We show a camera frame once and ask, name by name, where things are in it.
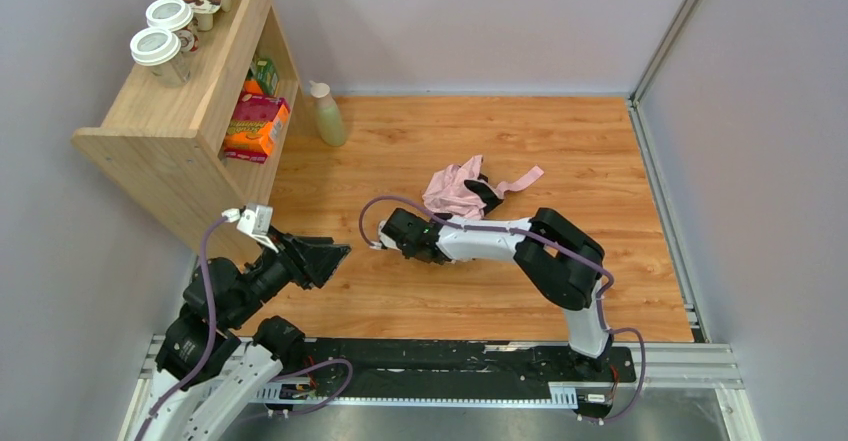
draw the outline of green soap bottle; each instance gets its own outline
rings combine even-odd
[[[324,83],[309,82],[310,94],[315,99],[315,124],[321,139],[330,146],[341,146],[347,141],[342,113],[330,95],[330,87]]]

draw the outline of gray floor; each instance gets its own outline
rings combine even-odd
[[[619,401],[627,399],[620,392]],[[243,415],[261,412],[248,407]],[[711,390],[647,390],[624,419],[606,426],[578,422],[572,412],[546,409],[327,407],[289,420],[238,420],[222,438],[251,440],[471,441],[727,440]]]

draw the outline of shelf top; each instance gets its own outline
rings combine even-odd
[[[191,70],[185,86],[162,86],[135,65],[101,127],[163,137],[200,133],[217,149],[270,7],[271,0],[233,0],[229,12],[216,13],[212,30],[199,33],[197,52],[185,55]]]

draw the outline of white lid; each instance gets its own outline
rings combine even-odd
[[[156,0],[147,7],[145,15],[151,28],[176,31],[190,23],[194,13],[183,0]]]
[[[315,81],[310,81],[309,84],[312,85],[312,89],[309,90],[309,94],[311,94],[313,98],[323,98],[330,94],[330,86],[327,84],[316,83]]]
[[[180,52],[180,38],[162,28],[144,28],[130,41],[133,59],[142,66],[167,63]]]

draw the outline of wooden table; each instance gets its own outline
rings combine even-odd
[[[321,290],[290,286],[243,333],[277,314],[308,336],[566,340],[562,312],[514,265],[430,265],[360,239],[361,207],[380,194],[421,200],[433,172],[484,155],[493,183],[534,164],[545,175],[507,195],[490,219],[558,210],[606,249],[617,277],[607,320],[648,341],[692,341],[627,110],[617,98],[351,97],[341,148],[290,136],[271,192],[274,225],[333,236],[353,251]],[[377,222],[396,207],[377,204]]]

